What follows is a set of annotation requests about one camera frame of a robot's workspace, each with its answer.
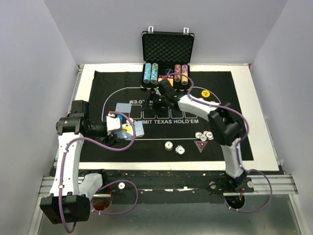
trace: red triangle marker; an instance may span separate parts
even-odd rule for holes
[[[205,141],[195,141],[195,144],[199,150],[200,153],[204,150],[204,147],[206,146],[207,142]]]

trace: white poker chip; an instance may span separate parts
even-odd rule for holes
[[[210,131],[207,131],[206,133],[205,133],[205,136],[207,137],[207,139],[208,140],[212,140],[212,139],[214,139],[214,137],[213,137],[213,133],[212,132],[210,132]]]
[[[201,141],[206,141],[206,136],[205,136],[204,134],[201,134],[201,135],[200,135],[200,140],[201,140]]]
[[[170,141],[167,141],[167,142],[165,143],[164,147],[165,147],[165,149],[166,149],[167,151],[171,151],[171,150],[173,149],[173,143],[170,142]]]
[[[196,132],[195,137],[196,137],[197,139],[200,139],[200,136],[201,136],[201,135],[202,135],[201,132]]]
[[[181,145],[178,145],[178,146],[175,148],[175,152],[176,152],[177,154],[184,154],[185,149],[184,149]]]

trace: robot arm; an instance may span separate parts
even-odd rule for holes
[[[60,187],[60,173],[63,154],[67,144],[79,137],[103,137],[106,145],[114,144],[118,139],[113,132],[121,130],[122,124],[118,117],[106,118],[106,122],[89,120],[89,104],[82,100],[72,102],[71,113],[62,117],[56,124],[59,135],[58,163],[56,176],[50,190],[50,196],[42,198],[40,207],[53,224],[61,223],[58,197]],[[66,222],[87,221],[90,215],[90,201],[96,191],[105,185],[106,175],[88,174],[78,185],[78,169],[83,140],[73,142],[67,151],[64,162],[64,176],[62,187],[62,202]]]
[[[223,151],[226,165],[225,171],[228,176],[230,188],[238,187],[246,178],[246,173],[237,160],[236,147],[240,141],[239,134],[243,130],[243,127],[238,122],[238,117],[225,109],[197,103],[195,100],[199,99],[195,97],[191,100],[188,95],[177,93],[167,80],[157,83],[157,87],[160,95],[150,91],[150,94],[148,94],[149,97],[147,96],[146,98],[146,103],[149,103],[147,102],[148,100],[153,101],[153,109],[157,110],[161,107],[170,107],[182,112],[195,114],[210,122],[214,140],[220,144]],[[203,100],[202,102],[208,105],[218,104]],[[238,149],[238,154],[241,159],[240,148]]]

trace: table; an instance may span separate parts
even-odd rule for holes
[[[84,65],[75,100],[89,101],[95,71],[141,72],[142,64]],[[230,71],[243,115],[250,125],[249,142],[253,161],[244,161],[246,168],[278,171],[277,158],[255,91],[248,65],[191,64],[190,71]],[[224,170],[224,161],[205,162],[80,162],[80,169],[120,170]]]

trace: poker chip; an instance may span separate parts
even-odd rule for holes
[[[179,64],[175,65],[174,69],[175,69],[175,72],[181,73],[181,65],[179,65]],[[180,82],[180,78],[181,78],[180,74],[175,74],[174,75],[174,80],[176,82]]]
[[[178,145],[176,148],[175,148],[175,152],[177,153],[177,154],[184,154],[184,152],[185,152],[185,149],[181,146],[181,145]]]
[[[182,76],[181,77],[181,84],[182,85],[187,85],[188,84],[188,66],[187,65],[182,65],[181,66],[181,71],[182,71],[182,74],[185,75],[185,76]]]
[[[197,139],[200,139],[200,136],[201,136],[201,135],[202,135],[201,132],[196,132],[195,137],[196,137]]]
[[[214,137],[213,137],[213,133],[212,132],[210,132],[210,131],[205,131],[206,133],[205,133],[205,136],[207,137],[207,139],[208,140],[212,140],[212,139],[214,139]]]
[[[171,151],[171,150],[173,149],[173,143],[170,142],[170,141],[167,141],[167,142],[165,143],[164,147],[165,147],[165,149],[166,149],[167,151]]]
[[[152,84],[157,83],[157,70],[158,70],[158,64],[157,63],[153,63],[152,64],[152,69],[151,69],[151,78],[150,78],[150,82]]]
[[[205,136],[204,134],[201,134],[201,135],[200,135],[200,140],[201,140],[201,141],[206,141],[206,136]]]
[[[143,82],[144,83],[149,83],[150,82],[150,77],[151,77],[151,64],[146,63],[145,64],[145,73],[143,75]]]

